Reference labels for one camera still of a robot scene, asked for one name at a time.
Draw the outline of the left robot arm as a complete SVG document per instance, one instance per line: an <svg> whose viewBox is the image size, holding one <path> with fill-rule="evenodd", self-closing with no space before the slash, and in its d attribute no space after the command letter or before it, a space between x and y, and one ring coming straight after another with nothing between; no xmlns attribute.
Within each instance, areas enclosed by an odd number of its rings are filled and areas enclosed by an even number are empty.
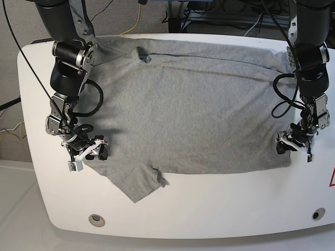
<svg viewBox="0 0 335 251"><path fill-rule="evenodd" d="M289 63L295 69L273 81L275 93L288 107L281 118L294 107L301 110L299 123L291 123L276 138L278 154L301 151L307 161L313 159L312 148L318 130L329 126L327 110L329 77L326 64L330 60L326 38L330 29L332 1L288 1L290 24L284 38L288 44Z"/></svg>

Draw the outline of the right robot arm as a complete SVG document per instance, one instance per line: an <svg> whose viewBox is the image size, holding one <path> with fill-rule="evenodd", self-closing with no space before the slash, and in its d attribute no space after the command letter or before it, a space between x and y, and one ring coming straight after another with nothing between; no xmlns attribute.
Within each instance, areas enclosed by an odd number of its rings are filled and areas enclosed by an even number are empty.
<svg viewBox="0 0 335 251"><path fill-rule="evenodd" d="M50 85L55 91L50 99L51 112L46 119L46 132L58 135L70 156L69 170L79 172L82 161L107 159L107 141L102 135L89 138L94 128L78 124L79 118L96 114L104 101L101 87L89 79L95 61L97 44L94 27L88 18L85 1L35 1L35 6L54 41L55 64ZM90 112L75 112L80 94L86 85L99 93L97 106Z"/></svg>

